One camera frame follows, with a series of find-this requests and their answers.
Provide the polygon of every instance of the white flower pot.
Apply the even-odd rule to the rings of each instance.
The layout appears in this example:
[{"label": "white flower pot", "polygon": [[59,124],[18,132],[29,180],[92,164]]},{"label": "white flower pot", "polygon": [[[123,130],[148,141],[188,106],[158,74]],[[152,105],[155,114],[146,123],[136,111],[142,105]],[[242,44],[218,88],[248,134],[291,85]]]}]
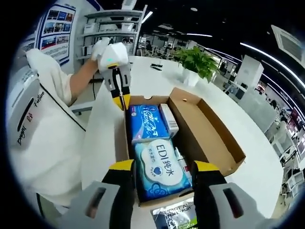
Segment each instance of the white flower pot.
[{"label": "white flower pot", "polygon": [[193,71],[190,71],[186,68],[183,69],[182,71],[182,76],[183,76],[183,83],[190,86],[190,87],[195,87],[195,85],[199,81],[199,75]]}]

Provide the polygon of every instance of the box flap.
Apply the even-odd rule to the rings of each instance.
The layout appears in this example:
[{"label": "box flap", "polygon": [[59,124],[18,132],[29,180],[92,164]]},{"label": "box flap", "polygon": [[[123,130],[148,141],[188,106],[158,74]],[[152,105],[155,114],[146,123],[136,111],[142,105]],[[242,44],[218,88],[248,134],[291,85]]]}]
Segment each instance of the box flap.
[{"label": "box flap", "polygon": [[201,99],[199,101],[197,106],[204,113],[204,115],[208,118],[210,123],[212,123],[213,127],[215,128],[215,130],[221,137],[222,141],[224,142],[225,146],[227,147],[229,152],[232,154],[235,162],[239,166],[240,162],[244,161],[245,154],[242,151],[242,149],[240,148],[240,146],[238,145],[235,138],[232,136],[231,132],[228,130],[228,128],[225,126],[225,124],[222,122],[222,120],[218,117],[218,115],[215,114],[215,112],[212,110],[212,108],[203,99]]},{"label": "box flap", "polygon": [[[205,156],[192,158],[192,160],[206,158],[208,162],[216,165],[223,174],[232,170],[236,165],[233,156],[198,106],[181,100],[173,100],[173,102],[205,154]],[[198,157],[198,154],[191,154],[191,156]]]},{"label": "box flap", "polygon": [[178,100],[185,100],[187,101],[188,103],[191,103],[191,104],[197,104],[201,98],[199,98],[198,96],[194,95],[194,94],[191,94],[189,92],[186,92],[182,89],[179,89],[177,87],[175,87],[171,94],[170,94],[170,98],[171,99],[178,99]]},{"label": "box flap", "polygon": [[159,105],[165,104],[168,100],[168,96],[152,96],[151,98],[145,98],[142,95],[136,95],[130,97],[129,105]]}]

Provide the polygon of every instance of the white glove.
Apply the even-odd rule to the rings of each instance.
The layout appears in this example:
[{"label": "white glove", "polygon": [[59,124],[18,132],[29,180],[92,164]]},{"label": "white glove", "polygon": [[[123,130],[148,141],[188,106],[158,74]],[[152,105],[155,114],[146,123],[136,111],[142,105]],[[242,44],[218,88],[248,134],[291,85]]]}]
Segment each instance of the white glove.
[{"label": "white glove", "polygon": [[94,47],[92,48],[91,60],[96,61],[99,56],[101,57],[104,54],[109,41],[110,39],[106,37],[95,43]]}]

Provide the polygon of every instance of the ceiling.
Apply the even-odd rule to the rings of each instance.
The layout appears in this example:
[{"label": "ceiling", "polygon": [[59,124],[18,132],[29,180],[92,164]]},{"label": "ceiling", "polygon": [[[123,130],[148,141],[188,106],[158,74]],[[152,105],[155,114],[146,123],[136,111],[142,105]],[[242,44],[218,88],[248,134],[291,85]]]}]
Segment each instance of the ceiling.
[{"label": "ceiling", "polygon": [[[105,10],[120,9],[122,5],[122,0],[98,2]],[[277,58],[305,82],[305,69],[278,48],[271,29],[271,25],[278,26],[305,43],[305,14],[302,12],[303,7],[297,5],[298,2],[290,0],[289,4],[285,5],[279,4],[278,0],[137,0],[134,9],[142,10],[147,4],[147,11],[153,11],[153,15],[142,25],[143,33],[152,33],[153,30],[162,32],[158,26],[166,23],[173,27],[174,32],[213,36],[199,37],[177,33],[176,37],[179,39],[194,40],[204,47],[238,59],[242,59],[244,55],[256,58],[262,63],[264,74],[280,85],[305,114],[305,99],[301,96],[305,95],[305,89],[297,80],[268,57],[240,45],[240,42],[249,44]],[[197,8],[198,11],[192,11],[191,8]],[[300,92],[279,72],[289,78]],[[261,80],[274,85],[264,76]]]}]

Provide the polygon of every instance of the potted plant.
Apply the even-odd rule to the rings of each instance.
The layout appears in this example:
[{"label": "potted plant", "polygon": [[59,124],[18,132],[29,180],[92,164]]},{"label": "potted plant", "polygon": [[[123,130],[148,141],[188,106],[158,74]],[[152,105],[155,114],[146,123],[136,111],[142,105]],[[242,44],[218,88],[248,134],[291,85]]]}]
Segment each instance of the potted plant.
[{"label": "potted plant", "polygon": [[196,46],[193,49],[178,50],[174,55],[184,68],[184,83],[189,86],[195,86],[199,77],[207,79],[209,83],[213,72],[217,71],[216,61]]}]

